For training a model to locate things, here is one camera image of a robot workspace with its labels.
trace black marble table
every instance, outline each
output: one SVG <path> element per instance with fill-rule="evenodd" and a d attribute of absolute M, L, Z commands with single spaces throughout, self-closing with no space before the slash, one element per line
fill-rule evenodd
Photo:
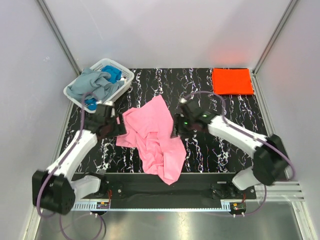
<path fill-rule="evenodd" d="M 162 95 L 171 114 L 178 111 L 182 96 L 195 91 L 212 91 L 212 68 L 166 68 L 133 69 L 135 77 L 131 88 L 115 103 L 117 112 L 140 108 L 154 96 Z M 203 109 L 221 111 L 222 106 L 213 96 L 196 96 Z M 256 97 L 227 95 L 223 97 L 227 107 L 225 115 L 231 121 L 253 132 L 266 135 L 266 128 Z M 74 138 L 80 128 L 80 111 L 72 108 L 62 150 Z M 183 139 L 186 158 L 183 173 L 236 172 L 252 165 L 252 159 L 236 146 L 221 138 L 197 133 L 193 138 Z M 99 142 L 84 158 L 77 172 L 142 173 L 142 161 L 136 148 L 116 146 L 115 138 Z"/>

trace gray floor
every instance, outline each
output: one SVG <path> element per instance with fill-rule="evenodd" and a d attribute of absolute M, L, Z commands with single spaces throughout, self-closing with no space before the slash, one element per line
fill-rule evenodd
<path fill-rule="evenodd" d="M 257 207 L 251 203 L 248 212 Z M 71 212 L 63 226 L 85 214 Z M 227 216 L 228 213 L 216 212 Z M 289 203 L 266 203 L 248 217 L 222 217 L 205 212 L 108 212 L 104 240 L 302 240 Z M 85 216 L 65 232 L 74 240 L 90 240 L 100 228 L 100 220 Z M 64 240 L 58 231 L 58 216 L 42 219 L 35 240 Z"/>

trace pink cloth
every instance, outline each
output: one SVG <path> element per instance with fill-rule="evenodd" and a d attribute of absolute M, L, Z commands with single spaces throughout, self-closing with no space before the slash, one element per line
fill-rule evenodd
<path fill-rule="evenodd" d="M 179 137 L 170 138 L 174 121 L 161 95 L 141 108 L 123 114 L 127 134 L 116 138 L 116 145 L 137 148 L 143 171 L 159 175 L 168 185 L 180 176 L 186 150 Z"/>

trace gray cloth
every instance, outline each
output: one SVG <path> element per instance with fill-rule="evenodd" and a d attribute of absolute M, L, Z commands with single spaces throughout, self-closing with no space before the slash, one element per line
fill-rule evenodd
<path fill-rule="evenodd" d="M 66 93 L 78 102 L 82 101 L 83 95 L 87 92 L 94 93 L 97 100 L 105 101 L 125 84 L 125 81 L 111 83 L 108 81 L 110 77 L 108 72 L 93 71 L 86 67 L 74 84 L 67 87 Z"/>

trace white plastic basket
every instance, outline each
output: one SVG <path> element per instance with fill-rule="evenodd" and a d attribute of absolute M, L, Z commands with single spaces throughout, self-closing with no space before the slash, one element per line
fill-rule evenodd
<path fill-rule="evenodd" d="M 114 94 L 112 94 L 111 97 L 109 97 L 106 102 L 108 101 L 113 101 L 115 102 L 122 94 L 124 94 L 131 86 L 132 80 L 135 77 L 135 74 L 130 71 L 128 68 L 122 66 L 121 64 L 117 63 L 116 61 L 113 61 L 111 59 L 108 58 L 103 58 L 100 61 L 98 61 L 95 65 L 93 65 L 92 67 L 90 67 L 90 69 L 94 70 L 94 71 L 101 71 L 101 69 L 103 69 L 105 66 L 112 66 L 115 67 L 119 70 L 121 70 L 121 77 L 126 77 L 126 82 L 124 83 L 124 85 L 122 87 L 120 87 Z M 75 83 L 77 79 L 73 80 L 68 86 L 72 85 Z M 66 95 L 66 97 L 68 99 L 70 99 L 72 102 L 74 102 L 77 106 L 79 106 L 80 108 L 82 108 L 82 104 L 81 102 L 78 102 L 77 100 L 75 100 L 73 97 L 70 97 L 67 94 L 67 87 L 66 86 L 63 89 L 63 93 L 64 95 Z M 93 114 L 96 112 L 96 110 L 89 110 L 87 108 L 87 106 L 84 106 L 84 110 L 90 114 Z"/>

